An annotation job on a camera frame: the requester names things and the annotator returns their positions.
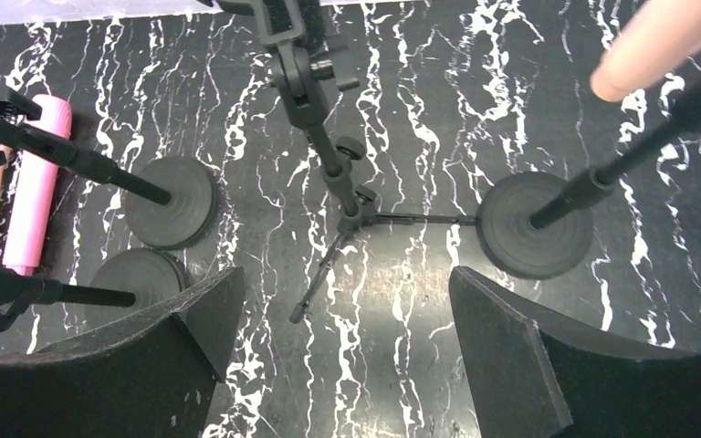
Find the pink microphone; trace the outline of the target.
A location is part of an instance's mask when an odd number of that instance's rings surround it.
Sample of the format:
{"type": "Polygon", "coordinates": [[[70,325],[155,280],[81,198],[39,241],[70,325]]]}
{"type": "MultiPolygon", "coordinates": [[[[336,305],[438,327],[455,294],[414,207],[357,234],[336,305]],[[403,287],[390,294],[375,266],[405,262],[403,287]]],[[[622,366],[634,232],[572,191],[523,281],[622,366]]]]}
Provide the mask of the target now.
{"type": "MultiPolygon", "coordinates": [[[[33,101],[42,108],[42,115],[28,124],[69,139],[72,127],[70,103],[50,95],[36,95],[33,101]]],[[[19,275],[31,276],[42,255],[58,166],[28,151],[22,151],[20,155],[3,264],[19,275]]]]}

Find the black tripod shock-mount stand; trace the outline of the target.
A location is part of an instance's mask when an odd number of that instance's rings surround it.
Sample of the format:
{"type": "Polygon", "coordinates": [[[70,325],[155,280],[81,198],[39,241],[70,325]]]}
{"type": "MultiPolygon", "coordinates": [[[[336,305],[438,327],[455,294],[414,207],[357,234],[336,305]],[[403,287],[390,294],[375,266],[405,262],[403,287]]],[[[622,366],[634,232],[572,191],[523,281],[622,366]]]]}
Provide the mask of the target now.
{"type": "Polygon", "coordinates": [[[377,224],[474,225],[469,215],[396,214],[377,209],[377,193],[353,182],[353,164],[366,158],[364,143],[348,136],[330,138],[325,122],[329,104],[321,86],[332,81],[341,92],[360,85],[346,40],[331,34],[318,1],[217,1],[223,11],[254,19],[260,44],[270,54],[270,87],[277,90],[290,125],[302,131],[319,157],[320,174],[340,203],[338,234],[319,262],[307,291],[289,320],[298,324],[326,278],[340,245],[359,230],[377,224]]]}

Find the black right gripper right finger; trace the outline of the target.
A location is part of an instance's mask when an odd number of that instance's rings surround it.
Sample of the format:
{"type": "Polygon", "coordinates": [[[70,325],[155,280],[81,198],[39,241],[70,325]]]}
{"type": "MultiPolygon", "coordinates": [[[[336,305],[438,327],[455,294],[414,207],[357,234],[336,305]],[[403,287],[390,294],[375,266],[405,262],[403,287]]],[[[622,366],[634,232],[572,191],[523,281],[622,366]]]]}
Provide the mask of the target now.
{"type": "Polygon", "coordinates": [[[485,437],[701,437],[701,353],[605,332],[455,267],[448,292],[485,437]]]}

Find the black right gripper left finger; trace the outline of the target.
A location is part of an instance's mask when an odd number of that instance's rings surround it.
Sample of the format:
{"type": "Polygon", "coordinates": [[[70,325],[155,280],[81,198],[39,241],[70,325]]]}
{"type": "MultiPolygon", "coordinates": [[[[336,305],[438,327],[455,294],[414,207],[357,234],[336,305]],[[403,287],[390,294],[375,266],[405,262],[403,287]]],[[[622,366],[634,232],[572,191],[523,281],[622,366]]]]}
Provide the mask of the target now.
{"type": "Polygon", "coordinates": [[[246,295],[234,266],[32,353],[0,355],[0,437],[197,437],[246,295]]]}

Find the black round-base microphone stand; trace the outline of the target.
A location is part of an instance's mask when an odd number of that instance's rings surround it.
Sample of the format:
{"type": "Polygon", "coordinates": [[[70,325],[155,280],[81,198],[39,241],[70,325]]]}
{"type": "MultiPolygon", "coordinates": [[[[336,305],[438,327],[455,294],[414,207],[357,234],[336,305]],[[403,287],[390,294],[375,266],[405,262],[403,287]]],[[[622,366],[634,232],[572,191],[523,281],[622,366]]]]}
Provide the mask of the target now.
{"type": "MultiPolygon", "coordinates": [[[[149,247],[185,248],[210,226],[217,206],[217,188],[201,162],[168,156],[133,174],[97,151],[33,126],[33,121],[44,114],[38,103],[0,84],[0,145],[32,152],[84,179],[126,191],[128,227],[149,247]]],[[[0,151],[0,165],[5,161],[0,151]]]]}

